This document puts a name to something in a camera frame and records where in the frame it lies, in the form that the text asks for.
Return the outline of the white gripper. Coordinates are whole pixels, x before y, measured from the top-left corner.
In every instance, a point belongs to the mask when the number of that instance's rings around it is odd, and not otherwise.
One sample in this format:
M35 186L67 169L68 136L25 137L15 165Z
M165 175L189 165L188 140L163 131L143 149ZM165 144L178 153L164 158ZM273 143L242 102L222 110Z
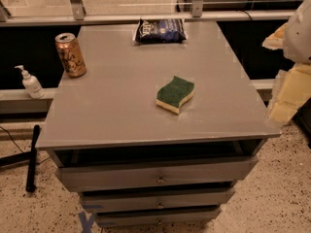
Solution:
M295 62L288 72L279 72L270 100L268 117L286 124L311 98L311 0L304 0L288 23L266 37L262 46L283 49L284 56Z

